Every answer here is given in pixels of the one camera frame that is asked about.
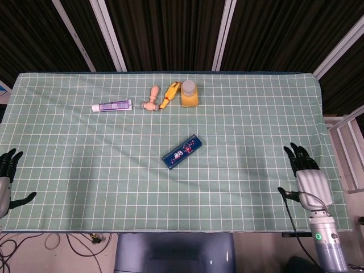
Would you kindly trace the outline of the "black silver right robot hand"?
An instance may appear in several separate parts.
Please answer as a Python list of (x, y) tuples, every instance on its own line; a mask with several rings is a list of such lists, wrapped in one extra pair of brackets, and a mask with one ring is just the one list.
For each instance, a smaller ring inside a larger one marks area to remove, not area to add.
[(328, 206), (333, 200), (324, 172), (304, 147), (291, 143), (290, 147), (284, 147), (284, 151), (297, 182), (296, 192), (278, 188), (284, 202), (293, 200), (310, 212), (323, 210), (329, 213)]

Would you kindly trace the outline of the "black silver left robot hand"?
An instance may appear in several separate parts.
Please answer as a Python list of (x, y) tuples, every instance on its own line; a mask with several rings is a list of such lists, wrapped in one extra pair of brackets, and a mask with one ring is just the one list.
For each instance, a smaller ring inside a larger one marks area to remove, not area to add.
[(22, 151), (16, 152), (16, 149), (13, 148), (0, 156), (0, 219), (5, 217), (9, 210), (30, 203), (37, 195), (36, 192), (31, 192), (23, 199), (11, 199), (16, 167), (22, 155)]

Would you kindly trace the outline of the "blue shallow tray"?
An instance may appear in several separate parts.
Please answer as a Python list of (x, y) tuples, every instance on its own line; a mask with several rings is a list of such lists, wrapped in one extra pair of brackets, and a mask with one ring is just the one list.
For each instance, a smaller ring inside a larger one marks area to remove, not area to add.
[(193, 134), (169, 153), (162, 156), (161, 160), (167, 166), (167, 168), (171, 170), (183, 162), (187, 157), (192, 155), (201, 146), (201, 140)]

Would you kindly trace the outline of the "white metal rack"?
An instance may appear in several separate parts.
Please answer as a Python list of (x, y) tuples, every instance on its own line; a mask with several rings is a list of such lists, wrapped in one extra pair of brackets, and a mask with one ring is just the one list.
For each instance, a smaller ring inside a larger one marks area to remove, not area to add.
[(347, 115), (324, 117), (340, 178), (349, 194), (364, 192), (364, 134), (357, 121), (360, 117), (364, 117), (364, 105)]

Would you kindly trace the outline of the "white blue sign board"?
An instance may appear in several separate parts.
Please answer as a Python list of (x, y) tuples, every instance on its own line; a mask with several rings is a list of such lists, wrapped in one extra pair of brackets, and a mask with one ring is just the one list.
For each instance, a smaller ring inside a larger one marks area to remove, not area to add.
[(0, 80), (0, 104), (7, 105), (10, 100), (12, 89)]

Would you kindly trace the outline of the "green checked tablecloth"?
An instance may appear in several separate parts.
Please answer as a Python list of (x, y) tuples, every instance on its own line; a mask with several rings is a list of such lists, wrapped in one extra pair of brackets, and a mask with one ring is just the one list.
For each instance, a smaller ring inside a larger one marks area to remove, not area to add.
[[(148, 111), (156, 85), (160, 105)], [(182, 107), (181, 92), (198, 91)], [(92, 105), (132, 100), (129, 111)], [(161, 157), (192, 135), (202, 146), (169, 170)], [(286, 212), (279, 187), (296, 190), (284, 147), (307, 149), (328, 178), (330, 212), (351, 228), (319, 82), (310, 73), (22, 73), (2, 123), (0, 154), (23, 152), (14, 199), (27, 205), (0, 219), (4, 231), (307, 230), (308, 212)]]

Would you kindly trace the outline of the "white purple toothpaste tube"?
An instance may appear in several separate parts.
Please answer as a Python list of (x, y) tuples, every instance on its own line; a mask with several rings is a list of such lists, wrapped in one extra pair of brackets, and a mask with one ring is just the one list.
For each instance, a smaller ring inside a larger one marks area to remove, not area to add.
[(124, 100), (92, 105), (92, 112), (129, 111), (132, 108), (132, 100)]

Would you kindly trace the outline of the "yellow sponge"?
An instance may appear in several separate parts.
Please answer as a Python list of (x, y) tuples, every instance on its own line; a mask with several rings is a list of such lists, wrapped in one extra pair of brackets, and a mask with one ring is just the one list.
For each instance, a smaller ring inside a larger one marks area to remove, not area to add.
[(181, 105), (182, 107), (198, 106), (198, 91), (194, 91), (194, 93), (190, 95), (181, 92)]

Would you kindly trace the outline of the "blue-grey robot torso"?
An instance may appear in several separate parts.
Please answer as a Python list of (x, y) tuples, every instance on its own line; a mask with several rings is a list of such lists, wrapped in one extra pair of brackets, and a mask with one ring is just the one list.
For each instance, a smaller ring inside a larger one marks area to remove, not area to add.
[(113, 273), (236, 273), (231, 233), (121, 233)]

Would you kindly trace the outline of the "yellow rubber chicken toy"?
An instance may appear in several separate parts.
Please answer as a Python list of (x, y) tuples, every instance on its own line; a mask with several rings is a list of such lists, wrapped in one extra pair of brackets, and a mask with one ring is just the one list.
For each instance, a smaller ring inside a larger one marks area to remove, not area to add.
[(180, 89), (181, 82), (173, 82), (164, 95), (163, 102), (159, 105), (159, 109), (164, 109), (171, 100), (175, 97), (177, 91)]

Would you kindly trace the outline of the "small wooden toy hammer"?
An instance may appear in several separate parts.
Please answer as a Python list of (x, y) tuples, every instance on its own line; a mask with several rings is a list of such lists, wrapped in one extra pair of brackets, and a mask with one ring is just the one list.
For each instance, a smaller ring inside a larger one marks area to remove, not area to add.
[(159, 87), (154, 85), (150, 91), (149, 101), (142, 102), (142, 104), (141, 104), (142, 109), (148, 110), (148, 111), (158, 111), (159, 105), (156, 104), (156, 97), (157, 97), (158, 93), (159, 93)]

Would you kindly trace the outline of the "black flat bracket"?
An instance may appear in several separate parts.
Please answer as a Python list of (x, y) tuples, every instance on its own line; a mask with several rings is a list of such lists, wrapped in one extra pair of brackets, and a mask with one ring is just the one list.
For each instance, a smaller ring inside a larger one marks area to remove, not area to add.
[(293, 238), (293, 237), (310, 238), (312, 237), (312, 233), (303, 231), (298, 231), (297, 233), (293, 231), (282, 232), (282, 238)]

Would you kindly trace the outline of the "thin white frame post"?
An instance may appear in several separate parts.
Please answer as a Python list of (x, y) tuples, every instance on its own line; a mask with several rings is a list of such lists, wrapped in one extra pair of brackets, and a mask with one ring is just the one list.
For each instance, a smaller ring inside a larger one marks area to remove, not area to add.
[(69, 16), (67, 15), (61, 1), (60, 0), (51, 0), (51, 1), (53, 3), (57, 13), (60, 15), (61, 20), (63, 21), (63, 23), (65, 24), (67, 30), (69, 31), (73, 41), (75, 42), (78, 50), (81, 53), (83, 59), (85, 60), (89, 70), (91, 72), (96, 72), (96, 69), (95, 69), (95, 67), (94, 67), (94, 65), (93, 65), (93, 63), (92, 63), (92, 61), (91, 61), (91, 59), (90, 59), (84, 45), (82, 43), (82, 41), (80, 40), (80, 38), (79, 38), (79, 36), (78, 36), (78, 34), (77, 34), (71, 20), (69, 18)]

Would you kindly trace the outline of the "wide white frame post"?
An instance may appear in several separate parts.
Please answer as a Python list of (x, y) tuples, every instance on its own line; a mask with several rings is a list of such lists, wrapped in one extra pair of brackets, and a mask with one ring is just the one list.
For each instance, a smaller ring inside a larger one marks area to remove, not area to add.
[(117, 72), (127, 72), (125, 60), (105, 0), (89, 0)]

